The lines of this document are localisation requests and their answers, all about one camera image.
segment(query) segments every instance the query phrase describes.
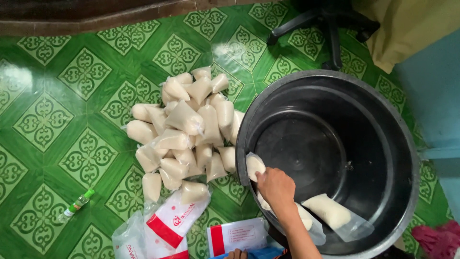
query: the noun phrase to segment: hand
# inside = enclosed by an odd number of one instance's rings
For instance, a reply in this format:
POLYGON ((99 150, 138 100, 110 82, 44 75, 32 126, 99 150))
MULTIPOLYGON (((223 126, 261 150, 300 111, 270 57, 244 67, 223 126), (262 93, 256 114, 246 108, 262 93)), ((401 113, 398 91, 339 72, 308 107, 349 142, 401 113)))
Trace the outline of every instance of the hand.
POLYGON ((235 249, 234 252, 230 252, 228 256, 224 257, 224 259, 247 259, 247 251, 241 252, 240 249, 235 249))
POLYGON ((278 168, 267 167, 265 174, 256 172, 257 188, 273 212, 278 213, 297 207, 294 204, 295 183, 285 172, 278 168))

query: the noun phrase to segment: yellow fabric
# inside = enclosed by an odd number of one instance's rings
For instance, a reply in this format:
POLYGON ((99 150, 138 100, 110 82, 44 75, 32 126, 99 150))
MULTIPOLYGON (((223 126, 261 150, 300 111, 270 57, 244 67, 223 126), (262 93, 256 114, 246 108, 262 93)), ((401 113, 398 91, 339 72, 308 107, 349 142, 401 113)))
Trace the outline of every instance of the yellow fabric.
POLYGON ((460 27, 460 0, 355 0, 353 7, 380 22, 366 43, 374 64, 387 73, 460 27))

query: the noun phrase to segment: blue wall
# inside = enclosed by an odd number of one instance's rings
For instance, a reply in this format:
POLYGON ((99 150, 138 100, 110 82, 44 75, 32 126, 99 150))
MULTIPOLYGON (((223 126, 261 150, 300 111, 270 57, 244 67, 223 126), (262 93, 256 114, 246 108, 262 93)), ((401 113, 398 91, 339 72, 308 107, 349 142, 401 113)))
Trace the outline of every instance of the blue wall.
POLYGON ((396 65, 415 119, 432 148, 453 215, 460 221, 460 30, 396 65))

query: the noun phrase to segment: green bottle cap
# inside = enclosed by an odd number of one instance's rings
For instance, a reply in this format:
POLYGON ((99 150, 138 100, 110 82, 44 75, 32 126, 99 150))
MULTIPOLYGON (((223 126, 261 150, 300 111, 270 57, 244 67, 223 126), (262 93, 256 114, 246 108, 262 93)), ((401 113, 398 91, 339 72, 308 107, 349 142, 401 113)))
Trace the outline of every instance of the green bottle cap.
POLYGON ((75 208, 73 205, 70 205, 69 211, 75 213, 77 212, 77 208, 75 208))
POLYGON ((94 194, 93 189, 89 189, 89 190, 85 193, 85 198, 90 198, 93 194, 94 194))

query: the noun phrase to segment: green tile floor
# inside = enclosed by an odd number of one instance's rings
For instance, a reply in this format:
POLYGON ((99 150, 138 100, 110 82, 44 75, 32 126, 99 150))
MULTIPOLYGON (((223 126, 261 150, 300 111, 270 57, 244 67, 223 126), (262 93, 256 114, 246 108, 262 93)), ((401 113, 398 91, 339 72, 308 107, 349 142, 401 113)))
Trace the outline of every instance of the green tile floor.
MULTIPOLYGON (((328 59, 315 28, 264 43, 296 15, 286 3, 255 4, 97 33, 0 38, 0 259, 113 258, 113 231, 143 207, 136 143, 120 129, 132 119, 131 106, 159 102, 167 76, 211 65, 214 76, 228 75, 225 94, 245 111, 271 82, 328 59), (91 202, 60 224, 57 215, 90 187, 91 202)), ((340 37, 342 71, 388 98, 423 148, 397 75, 374 66, 353 31, 340 37)), ((420 248, 410 228, 452 218, 433 164, 424 162, 420 172, 419 203, 403 234, 412 253, 420 248)), ((208 257, 206 227, 261 215, 235 176, 211 185, 211 204, 187 236, 194 259, 208 257)))

